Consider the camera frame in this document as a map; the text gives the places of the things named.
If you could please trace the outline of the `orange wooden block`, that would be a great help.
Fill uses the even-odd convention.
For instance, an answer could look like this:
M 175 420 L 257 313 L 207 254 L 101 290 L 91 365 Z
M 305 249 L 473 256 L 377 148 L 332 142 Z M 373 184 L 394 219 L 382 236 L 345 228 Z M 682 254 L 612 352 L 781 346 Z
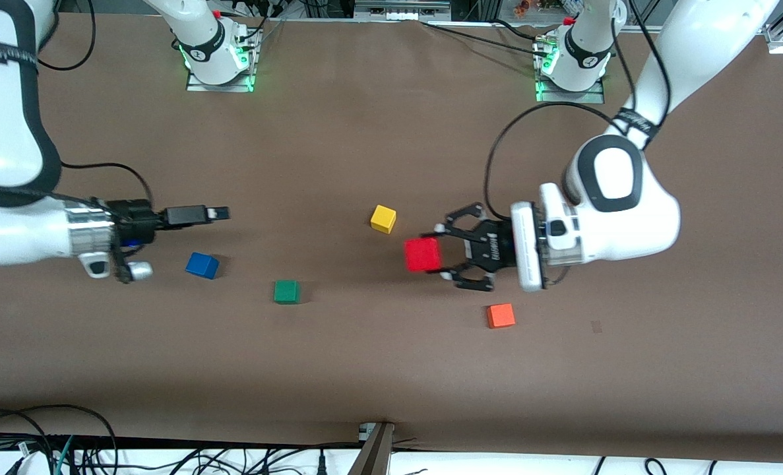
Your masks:
M 490 305 L 485 310 L 487 324 L 491 329 L 513 327 L 516 324 L 514 307 L 511 303 Z

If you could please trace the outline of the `yellow wooden block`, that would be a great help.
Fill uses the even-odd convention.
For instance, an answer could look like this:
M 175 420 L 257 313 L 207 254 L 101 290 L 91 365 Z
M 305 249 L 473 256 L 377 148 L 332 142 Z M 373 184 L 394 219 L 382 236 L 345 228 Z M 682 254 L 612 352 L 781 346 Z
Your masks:
M 397 211 L 393 208 L 383 205 L 376 205 L 372 216 L 369 219 L 369 225 L 372 229 L 382 232 L 382 234 L 391 234 L 397 219 Z

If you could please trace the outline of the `red wooden block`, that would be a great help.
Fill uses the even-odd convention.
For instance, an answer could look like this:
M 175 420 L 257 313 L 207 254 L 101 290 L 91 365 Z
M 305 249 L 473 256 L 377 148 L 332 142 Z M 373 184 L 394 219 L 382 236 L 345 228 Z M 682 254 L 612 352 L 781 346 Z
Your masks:
M 404 242 L 404 264 L 409 272 L 433 272 L 442 268 L 439 240 L 434 236 Z

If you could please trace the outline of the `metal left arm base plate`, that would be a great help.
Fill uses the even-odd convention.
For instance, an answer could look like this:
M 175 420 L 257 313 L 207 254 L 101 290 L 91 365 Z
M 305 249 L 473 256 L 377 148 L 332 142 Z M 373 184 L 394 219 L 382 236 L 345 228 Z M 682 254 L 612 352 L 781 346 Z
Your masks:
M 602 76 L 611 52 L 578 61 L 560 50 L 555 36 L 537 36 L 533 51 L 544 54 L 535 59 L 535 91 L 539 102 L 604 102 Z

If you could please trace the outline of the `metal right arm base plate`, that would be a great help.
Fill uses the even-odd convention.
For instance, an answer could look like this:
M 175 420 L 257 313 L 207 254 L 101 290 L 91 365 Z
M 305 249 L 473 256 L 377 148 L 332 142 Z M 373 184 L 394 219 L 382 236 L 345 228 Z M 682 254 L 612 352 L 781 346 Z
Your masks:
M 222 84 L 207 84 L 193 75 L 189 69 L 186 90 L 252 93 L 255 90 L 259 52 L 261 52 L 259 39 L 261 39 L 261 33 L 254 33 L 231 52 L 234 62 L 238 62 L 241 67 L 235 72 L 234 78 Z

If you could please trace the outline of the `blue wooden block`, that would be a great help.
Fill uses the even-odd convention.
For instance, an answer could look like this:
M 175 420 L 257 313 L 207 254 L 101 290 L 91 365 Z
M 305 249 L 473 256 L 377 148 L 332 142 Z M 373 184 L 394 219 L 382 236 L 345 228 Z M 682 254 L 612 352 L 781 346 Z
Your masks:
M 184 270 L 188 274 L 204 278 L 208 280 L 214 280 L 220 267 L 220 261 L 212 255 L 205 255 L 204 253 L 193 252 L 188 259 Z

